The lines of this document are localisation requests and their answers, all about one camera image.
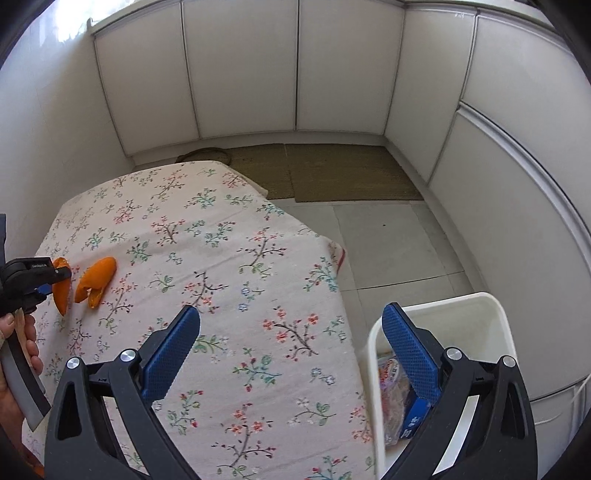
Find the floral pattern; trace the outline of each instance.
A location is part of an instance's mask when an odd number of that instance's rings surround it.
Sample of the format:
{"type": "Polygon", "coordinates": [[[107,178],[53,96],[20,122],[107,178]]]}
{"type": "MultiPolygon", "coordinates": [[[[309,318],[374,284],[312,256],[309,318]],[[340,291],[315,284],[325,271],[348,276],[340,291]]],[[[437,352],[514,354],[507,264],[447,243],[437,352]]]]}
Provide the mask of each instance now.
{"type": "MultiPolygon", "coordinates": [[[[97,309],[74,303],[74,291],[64,317],[51,298],[38,306],[48,399],[71,356],[110,361],[189,304],[200,312],[200,335],[152,409],[202,478],[374,478],[331,260],[340,255],[281,212],[210,161],[132,173],[67,202],[38,255],[66,257],[74,286],[105,256],[117,272],[97,309]]],[[[128,463],[147,473],[116,405],[106,406],[128,463]]],[[[24,438],[43,456],[43,424],[24,438]]]]}

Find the silver screw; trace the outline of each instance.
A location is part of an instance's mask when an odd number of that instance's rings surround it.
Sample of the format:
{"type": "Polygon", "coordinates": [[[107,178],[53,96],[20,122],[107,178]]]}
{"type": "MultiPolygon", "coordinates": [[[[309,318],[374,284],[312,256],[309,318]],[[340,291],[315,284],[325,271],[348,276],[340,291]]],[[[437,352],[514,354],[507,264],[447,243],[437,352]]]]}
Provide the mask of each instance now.
{"type": "Polygon", "coordinates": [[[509,355],[505,355],[503,357],[503,363],[508,366],[509,368],[513,368],[516,363],[515,363],[515,359],[512,356],[509,355]]]}
{"type": "Polygon", "coordinates": [[[119,358],[124,362],[131,362],[135,358],[135,350],[125,350],[121,352],[119,358]]]}
{"type": "Polygon", "coordinates": [[[447,350],[447,356],[452,360],[459,360],[462,358],[462,352],[459,351],[457,348],[450,348],[447,350]]]}
{"type": "Polygon", "coordinates": [[[80,359],[77,356],[73,356],[68,360],[66,367],[74,370],[78,365],[80,365],[80,359]]]}

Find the trash can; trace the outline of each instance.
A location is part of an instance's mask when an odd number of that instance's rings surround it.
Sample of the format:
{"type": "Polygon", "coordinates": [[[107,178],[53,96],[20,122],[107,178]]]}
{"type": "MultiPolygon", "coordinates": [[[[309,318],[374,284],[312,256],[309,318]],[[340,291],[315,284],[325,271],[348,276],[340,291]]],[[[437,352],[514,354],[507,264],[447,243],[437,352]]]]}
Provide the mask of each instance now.
{"type": "MultiPolygon", "coordinates": [[[[503,355],[517,359],[515,345],[505,311],[489,293],[474,293],[453,299],[404,307],[413,323],[430,330],[443,348],[455,346],[472,360],[497,363],[503,355]]],[[[386,450],[384,419],[378,376],[378,356],[392,352],[382,331],[381,317],[372,327],[360,361],[367,408],[372,420],[375,446],[376,478],[381,479],[394,464],[409,440],[399,440],[386,450]]],[[[476,409],[478,397],[469,397],[452,440],[435,473],[453,465],[476,409]]]]}

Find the human hand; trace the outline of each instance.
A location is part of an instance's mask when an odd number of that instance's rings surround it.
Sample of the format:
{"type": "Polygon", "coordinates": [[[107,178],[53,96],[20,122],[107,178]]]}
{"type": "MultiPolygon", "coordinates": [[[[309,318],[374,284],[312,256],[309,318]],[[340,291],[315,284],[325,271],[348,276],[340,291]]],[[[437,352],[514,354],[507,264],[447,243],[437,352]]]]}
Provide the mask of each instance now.
{"type": "MultiPolygon", "coordinates": [[[[8,313],[0,318],[0,332],[6,339],[14,332],[16,322],[14,315],[8,313]]],[[[39,348],[37,347],[37,331],[35,330],[35,319],[31,315],[25,315],[25,336],[27,337],[26,349],[31,356],[31,365],[33,370],[40,375],[43,371],[43,362],[39,358],[39,348]]],[[[24,454],[25,450],[22,445],[22,422],[25,416],[21,412],[17,401],[12,392],[8,388],[4,373],[0,367],[0,425],[8,435],[8,438],[15,446],[15,448],[24,454]]]]}

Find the clear plastic packaging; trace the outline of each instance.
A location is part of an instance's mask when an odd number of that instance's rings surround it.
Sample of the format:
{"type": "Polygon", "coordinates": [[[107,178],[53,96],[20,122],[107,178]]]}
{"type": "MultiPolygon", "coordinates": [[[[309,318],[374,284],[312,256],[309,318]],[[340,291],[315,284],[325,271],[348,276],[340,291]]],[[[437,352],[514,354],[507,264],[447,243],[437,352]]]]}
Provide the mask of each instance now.
{"type": "Polygon", "coordinates": [[[400,437],[411,386],[393,353],[378,358],[378,372],[384,414],[384,443],[392,446],[400,437]]]}

